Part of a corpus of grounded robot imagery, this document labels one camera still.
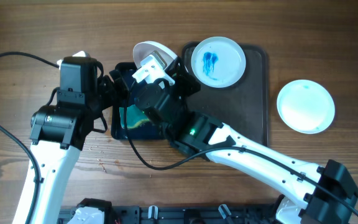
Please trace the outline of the green and yellow sponge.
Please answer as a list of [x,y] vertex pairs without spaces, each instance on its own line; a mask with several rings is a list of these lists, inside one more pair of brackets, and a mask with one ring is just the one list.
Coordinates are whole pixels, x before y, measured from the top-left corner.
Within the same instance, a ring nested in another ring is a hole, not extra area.
[[135,129],[142,126],[145,123],[149,123],[148,117],[143,111],[138,109],[136,105],[130,105],[127,107],[127,128]]

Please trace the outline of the white plate with blue water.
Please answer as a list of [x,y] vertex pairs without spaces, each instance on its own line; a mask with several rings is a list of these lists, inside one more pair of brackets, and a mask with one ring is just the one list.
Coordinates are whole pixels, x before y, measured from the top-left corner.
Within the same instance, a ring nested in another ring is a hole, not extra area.
[[178,56],[168,47],[158,42],[144,41],[135,45],[132,55],[137,67],[132,77],[137,83],[153,83],[160,78],[171,85],[175,83],[169,71],[171,66],[175,65]]

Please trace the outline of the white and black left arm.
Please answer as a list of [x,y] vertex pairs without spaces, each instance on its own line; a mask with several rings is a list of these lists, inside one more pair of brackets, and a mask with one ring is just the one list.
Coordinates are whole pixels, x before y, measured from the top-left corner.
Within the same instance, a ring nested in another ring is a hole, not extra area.
[[127,96],[121,75],[103,75],[101,63],[80,51],[59,61],[60,87],[55,105],[42,106],[31,118],[29,165],[14,223],[56,223],[70,174],[87,135],[103,110]]

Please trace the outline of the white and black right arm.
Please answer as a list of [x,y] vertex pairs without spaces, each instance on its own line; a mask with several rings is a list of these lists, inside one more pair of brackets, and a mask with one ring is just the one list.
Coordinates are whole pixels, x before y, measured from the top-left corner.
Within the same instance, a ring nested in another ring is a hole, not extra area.
[[357,215],[358,187],[342,164],[330,160],[321,167],[288,157],[214,117],[189,110],[186,97],[199,91],[200,84],[179,58],[164,61],[149,55],[136,65],[134,78],[144,87],[135,104],[164,138],[189,159],[203,156],[278,190],[283,198],[276,221],[347,223]]

